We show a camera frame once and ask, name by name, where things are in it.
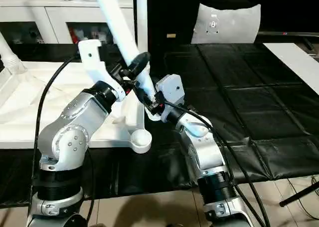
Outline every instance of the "white cabinet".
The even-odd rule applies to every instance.
[[[0,22],[3,26],[10,24],[13,27],[22,22],[27,22],[28,26],[34,23],[45,43],[58,43],[43,6],[0,6]]]
[[[73,43],[69,28],[71,23],[106,23],[99,7],[46,7],[46,12],[59,43]],[[122,8],[125,20],[134,35],[134,13],[132,8]]]
[[[134,35],[133,0],[118,0],[118,4]],[[9,32],[12,26],[19,30],[24,22],[27,29],[38,30],[44,43],[73,43],[70,29],[80,29],[82,23],[107,29],[95,0],[0,0],[1,32],[3,27]]]

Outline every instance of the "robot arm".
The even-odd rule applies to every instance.
[[[156,90],[155,102],[150,102],[146,94],[140,94],[139,99],[151,113],[158,113],[163,122],[175,125],[202,194],[207,220],[214,226],[252,227],[244,202],[232,186],[216,137],[198,118],[167,104],[184,104],[180,76],[165,76],[156,83]],[[211,125],[207,118],[201,118]]]

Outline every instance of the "white tube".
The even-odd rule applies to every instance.
[[[139,54],[117,0],[97,0],[127,66]]]
[[[11,48],[9,47],[8,43],[6,42],[5,38],[2,36],[0,32],[0,55],[1,61],[5,68],[12,74],[21,74],[26,72],[26,68],[23,66],[21,60],[15,55]]]
[[[138,48],[148,51],[148,0],[137,0]]]

